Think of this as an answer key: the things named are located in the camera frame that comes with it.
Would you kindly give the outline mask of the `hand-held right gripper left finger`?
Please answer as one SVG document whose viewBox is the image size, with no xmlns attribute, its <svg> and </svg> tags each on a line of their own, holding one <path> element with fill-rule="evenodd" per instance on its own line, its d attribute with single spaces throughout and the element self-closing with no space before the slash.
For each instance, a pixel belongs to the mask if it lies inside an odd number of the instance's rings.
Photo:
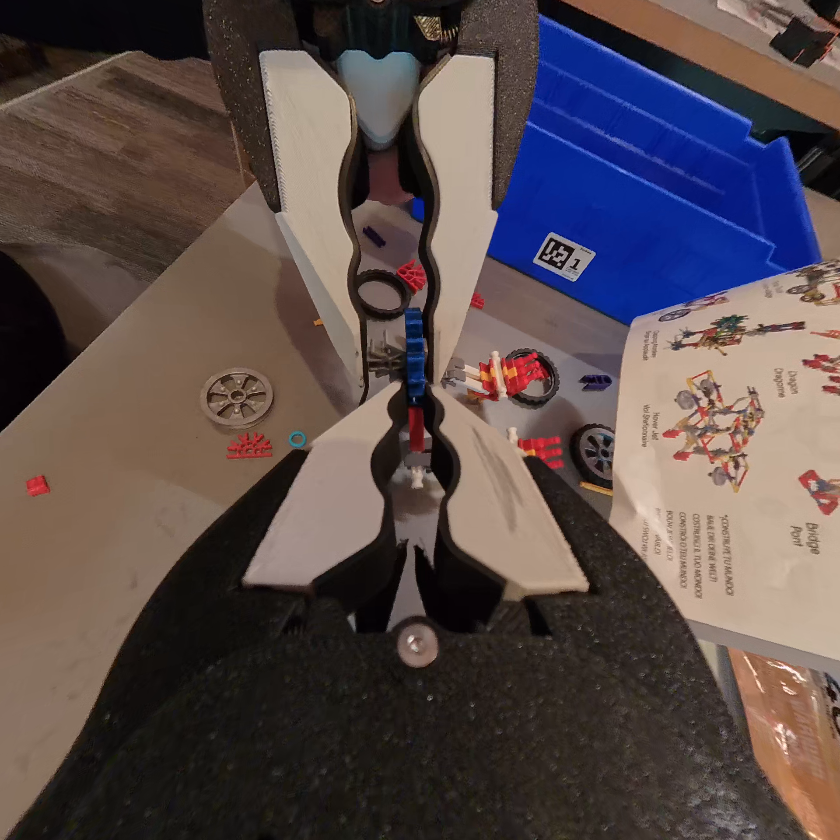
<svg viewBox="0 0 840 840">
<path fill-rule="evenodd" d="M 317 437 L 243 584 L 325 592 L 342 564 L 372 560 L 394 526 L 389 483 L 403 460 L 405 424 L 405 386 L 393 382 Z"/>
</svg>

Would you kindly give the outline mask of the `black wheel with grey hub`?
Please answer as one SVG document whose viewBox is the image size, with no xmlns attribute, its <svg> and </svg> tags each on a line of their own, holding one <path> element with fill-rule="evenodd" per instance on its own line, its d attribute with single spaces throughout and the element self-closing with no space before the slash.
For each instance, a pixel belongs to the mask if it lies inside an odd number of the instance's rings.
<svg viewBox="0 0 840 840">
<path fill-rule="evenodd" d="M 570 456 L 581 480 L 613 491 L 615 430 L 599 423 L 579 427 L 569 443 Z"/>
</svg>

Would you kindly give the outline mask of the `toy models instruction sheet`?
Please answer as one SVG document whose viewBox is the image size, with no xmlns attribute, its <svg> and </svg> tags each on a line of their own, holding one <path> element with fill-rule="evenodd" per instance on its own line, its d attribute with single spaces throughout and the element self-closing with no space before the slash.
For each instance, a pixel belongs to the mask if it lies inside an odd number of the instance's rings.
<svg viewBox="0 0 840 840">
<path fill-rule="evenodd" d="M 610 523 L 684 617 L 838 663 L 838 259 L 636 318 Z"/>
</svg>

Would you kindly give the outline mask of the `black device with red trim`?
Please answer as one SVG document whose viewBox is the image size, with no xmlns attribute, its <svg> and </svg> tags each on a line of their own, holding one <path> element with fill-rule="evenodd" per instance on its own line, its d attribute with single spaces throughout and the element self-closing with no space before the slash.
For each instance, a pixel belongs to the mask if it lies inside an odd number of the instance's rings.
<svg viewBox="0 0 840 840">
<path fill-rule="evenodd" d="M 792 65 L 813 67 L 831 51 L 838 38 L 836 28 L 814 28 L 798 17 L 770 41 L 770 47 Z"/>
</svg>

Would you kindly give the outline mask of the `long wooden table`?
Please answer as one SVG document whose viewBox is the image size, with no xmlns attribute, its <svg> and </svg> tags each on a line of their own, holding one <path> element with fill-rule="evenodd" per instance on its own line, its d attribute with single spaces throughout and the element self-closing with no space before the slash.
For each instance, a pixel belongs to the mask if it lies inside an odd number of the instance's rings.
<svg viewBox="0 0 840 840">
<path fill-rule="evenodd" d="M 838 71 L 798 66 L 770 36 L 701 1 L 570 1 L 569 5 L 730 81 L 839 129 Z"/>
</svg>

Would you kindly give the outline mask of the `person's left forearm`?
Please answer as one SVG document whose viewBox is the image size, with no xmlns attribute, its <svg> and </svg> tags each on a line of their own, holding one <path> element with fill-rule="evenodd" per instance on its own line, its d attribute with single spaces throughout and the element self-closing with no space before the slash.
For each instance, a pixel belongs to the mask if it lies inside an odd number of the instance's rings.
<svg viewBox="0 0 840 840">
<path fill-rule="evenodd" d="M 208 58 L 201 1 L 2 1 L 1 32 L 63 49 Z"/>
</svg>

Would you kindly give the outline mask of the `person's left hand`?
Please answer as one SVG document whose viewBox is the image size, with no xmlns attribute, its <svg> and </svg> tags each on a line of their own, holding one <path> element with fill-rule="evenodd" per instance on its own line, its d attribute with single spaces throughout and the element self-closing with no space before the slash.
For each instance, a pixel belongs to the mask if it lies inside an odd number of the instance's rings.
<svg viewBox="0 0 840 840">
<path fill-rule="evenodd" d="M 369 200 L 385 206 L 404 205 L 413 194 L 403 188 L 399 152 L 393 145 L 385 150 L 368 150 Z"/>
</svg>

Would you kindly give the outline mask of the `grey spoked pulley wheel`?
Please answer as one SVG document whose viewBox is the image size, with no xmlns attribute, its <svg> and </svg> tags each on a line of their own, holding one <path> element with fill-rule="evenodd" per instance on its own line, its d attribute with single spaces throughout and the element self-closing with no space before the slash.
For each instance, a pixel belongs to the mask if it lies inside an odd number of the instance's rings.
<svg viewBox="0 0 840 840">
<path fill-rule="evenodd" d="M 268 377 L 245 366 L 235 366 L 211 375 L 198 397 L 202 414 L 227 430 L 245 430 L 269 414 L 275 393 Z"/>
</svg>

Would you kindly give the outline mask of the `blue snowflake connector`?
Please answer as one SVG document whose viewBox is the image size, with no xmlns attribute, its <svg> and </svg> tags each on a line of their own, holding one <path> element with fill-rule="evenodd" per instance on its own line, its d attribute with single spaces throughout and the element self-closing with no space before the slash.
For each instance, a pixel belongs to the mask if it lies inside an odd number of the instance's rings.
<svg viewBox="0 0 840 840">
<path fill-rule="evenodd" d="M 422 405 L 426 391 L 426 343 L 424 319 L 420 308 L 404 311 L 405 328 L 405 382 L 407 402 L 410 407 Z"/>
</svg>

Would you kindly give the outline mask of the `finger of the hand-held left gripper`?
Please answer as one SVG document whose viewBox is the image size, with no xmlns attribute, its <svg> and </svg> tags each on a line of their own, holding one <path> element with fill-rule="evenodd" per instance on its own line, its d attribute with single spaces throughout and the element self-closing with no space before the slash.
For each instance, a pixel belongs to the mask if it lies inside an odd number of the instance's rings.
<svg viewBox="0 0 840 840">
<path fill-rule="evenodd" d="M 425 77 L 413 105 L 425 217 L 427 379 L 440 384 L 465 325 L 497 223 L 492 206 L 496 65 L 455 54 Z"/>
<path fill-rule="evenodd" d="M 350 288 L 361 262 L 350 206 L 360 150 L 354 100 L 306 50 L 265 50 L 259 68 L 276 220 L 333 348 L 366 397 L 366 324 Z"/>
</svg>

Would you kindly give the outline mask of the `colourful construction toy model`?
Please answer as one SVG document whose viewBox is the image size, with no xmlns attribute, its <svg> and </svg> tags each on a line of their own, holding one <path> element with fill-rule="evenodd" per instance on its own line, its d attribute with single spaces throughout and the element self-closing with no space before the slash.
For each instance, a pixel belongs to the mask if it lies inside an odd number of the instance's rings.
<svg viewBox="0 0 840 840">
<path fill-rule="evenodd" d="M 444 376 L 445 385 L 465 385 L 467 396 L 479 402 L 500 403 L 508 397 L 508 377 L 505 358 L 493 351 L 488 362 L 477 367 L 466 365 L 462 360 L 452 360 Z M 406 346 L 391 343 L 386 337 L 381 341 L 371 340 L 368 344 L 369 371 L 376 377 L 388 376 L 391 381 L 405 381 Z M 411 488 L 424 488 L 426 475 L 431 471 L 431 445 L 424 414 L 424 402 L 419 407 L 407 404 L 408 448 L 404 464 L 410 471 Z M 548 467 L 559 469 L 563 465 L 562 447 L 559 437 L 522 438 L 516 430 L 507 431 L 509 442 L 515 445 L 522 456 L 540 459 Z"/>
</svg>

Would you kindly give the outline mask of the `blue plastic bin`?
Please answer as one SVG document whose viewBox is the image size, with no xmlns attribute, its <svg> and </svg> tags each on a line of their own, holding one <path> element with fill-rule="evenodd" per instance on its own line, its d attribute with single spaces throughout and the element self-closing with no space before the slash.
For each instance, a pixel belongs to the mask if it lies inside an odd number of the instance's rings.
<svg viewBox="0 0 840 840">
<path fill-rule="evenodd" d="M 625 324 L 819 263 L 787 139 L 541 16 L 487 256 Z"/>
</svg>

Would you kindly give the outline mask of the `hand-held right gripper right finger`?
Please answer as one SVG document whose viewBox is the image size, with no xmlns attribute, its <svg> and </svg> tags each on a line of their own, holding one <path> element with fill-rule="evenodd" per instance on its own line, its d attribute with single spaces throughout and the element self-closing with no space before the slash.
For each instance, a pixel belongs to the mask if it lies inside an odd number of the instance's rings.
<svg viewBox="0 0 840 840">
<path fill-rule="evenodd" d="M 498 582 L 502 599 L 586 593 L 589 582 L 520 449 L 448 395 L 428 394 L 452 459 L 438 530 L 457 560 Z"/>
</svg>

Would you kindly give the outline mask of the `brown plastic bag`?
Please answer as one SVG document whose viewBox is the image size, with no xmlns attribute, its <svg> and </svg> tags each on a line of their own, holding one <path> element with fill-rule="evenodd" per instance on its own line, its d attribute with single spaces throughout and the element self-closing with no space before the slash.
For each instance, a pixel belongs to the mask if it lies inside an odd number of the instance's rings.
<svg viewBox="0 0 840 840">
<path fill-rule="evenodd" d="M 810 838 L 839 838 L 839 685 L 825 672 L 730 648 L 753 752 Z"/>
</svg>

